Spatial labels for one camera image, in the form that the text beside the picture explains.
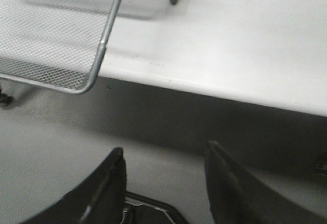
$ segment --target metal mesh tray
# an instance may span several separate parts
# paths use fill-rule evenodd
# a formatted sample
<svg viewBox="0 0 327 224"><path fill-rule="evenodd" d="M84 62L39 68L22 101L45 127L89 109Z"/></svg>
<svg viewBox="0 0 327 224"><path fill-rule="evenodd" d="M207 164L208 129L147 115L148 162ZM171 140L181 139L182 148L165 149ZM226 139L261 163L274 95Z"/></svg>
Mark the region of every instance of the metal mesh tray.
<svg viewBox="0 0 327 224"><path fill-rule="evenodd" d="M87 91L121 0L0 0L0 77Z"/></svg>

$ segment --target desk surface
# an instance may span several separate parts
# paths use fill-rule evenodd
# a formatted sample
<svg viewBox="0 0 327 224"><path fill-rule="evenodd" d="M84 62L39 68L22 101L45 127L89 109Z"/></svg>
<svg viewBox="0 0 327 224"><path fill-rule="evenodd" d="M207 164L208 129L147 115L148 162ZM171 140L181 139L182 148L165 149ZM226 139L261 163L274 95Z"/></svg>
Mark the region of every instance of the desk surface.
<svg viewBox="0 0 327 224"><path fill-rule="evenodd" d="M327 0L124 0L101 76L327 116Z"/></svg>

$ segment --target white table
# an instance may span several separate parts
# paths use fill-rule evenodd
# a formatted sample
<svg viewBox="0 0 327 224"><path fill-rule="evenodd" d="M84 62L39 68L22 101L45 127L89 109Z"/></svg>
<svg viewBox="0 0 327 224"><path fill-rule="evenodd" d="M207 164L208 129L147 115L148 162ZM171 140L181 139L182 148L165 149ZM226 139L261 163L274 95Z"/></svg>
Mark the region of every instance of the white table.
<svg viewBox="0 0 327 224"><path fill-rule="evenodd" d="M327 0L124 0L100 75L327 116Z"/></svg>

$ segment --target mesh basket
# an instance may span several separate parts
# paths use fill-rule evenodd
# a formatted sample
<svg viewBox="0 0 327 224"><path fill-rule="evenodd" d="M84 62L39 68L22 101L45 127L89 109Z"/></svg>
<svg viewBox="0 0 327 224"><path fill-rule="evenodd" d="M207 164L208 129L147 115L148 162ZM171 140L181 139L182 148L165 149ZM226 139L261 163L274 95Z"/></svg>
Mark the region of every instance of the mesh basket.
<svg viewBox="0 0 327 224"><path fill-rule="evenodd" d="M0 77L83 93L121 0L0 0Z"/></svg>

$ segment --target caster wheel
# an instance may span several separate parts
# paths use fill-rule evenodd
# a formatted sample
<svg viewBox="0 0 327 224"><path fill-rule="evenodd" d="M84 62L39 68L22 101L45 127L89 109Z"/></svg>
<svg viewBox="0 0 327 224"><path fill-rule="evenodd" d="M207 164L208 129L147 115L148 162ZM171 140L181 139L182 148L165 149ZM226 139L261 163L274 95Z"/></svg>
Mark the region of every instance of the caster wheel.
<svg viewBox="0 0 327 224"><path fill-rule="evenodd" d="M13 98L11 96L8 96L6 94L0 94L0 106L4 107L9 105L13 101Z"/></svg>

